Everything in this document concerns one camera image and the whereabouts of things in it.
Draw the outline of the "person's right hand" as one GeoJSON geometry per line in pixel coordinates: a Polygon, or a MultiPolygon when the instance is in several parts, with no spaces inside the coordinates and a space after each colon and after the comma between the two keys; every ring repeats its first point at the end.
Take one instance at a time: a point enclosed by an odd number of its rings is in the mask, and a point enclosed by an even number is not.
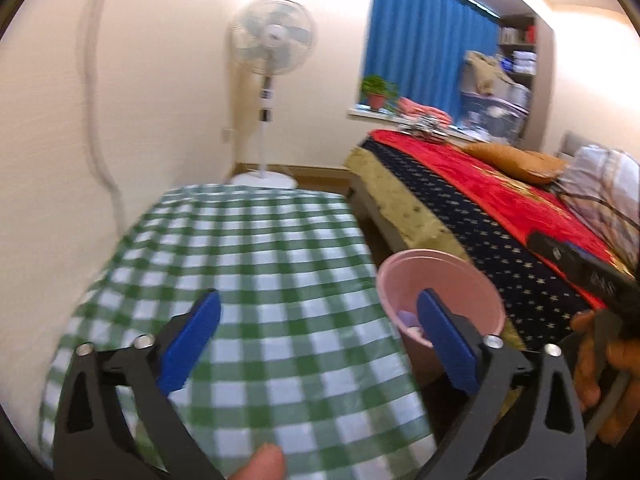
{"type": "Polygon", "coordinates": [[[639,335],[608,310],[576,314],[578,337],[574,386],[588,415],[585,437],[619,444],[639,416],[639,335]]]}

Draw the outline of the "person's left hand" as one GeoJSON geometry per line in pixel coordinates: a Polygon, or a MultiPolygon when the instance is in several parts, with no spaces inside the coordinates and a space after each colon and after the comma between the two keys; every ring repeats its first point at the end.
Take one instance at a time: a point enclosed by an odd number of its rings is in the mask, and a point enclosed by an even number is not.
{"type": "Polygon", "coordinates": [[[230,480],[283,480],[286,475],[286,459],[275,444],[267,443],[258,448],[250,460],[230,477],[230,480]]]}

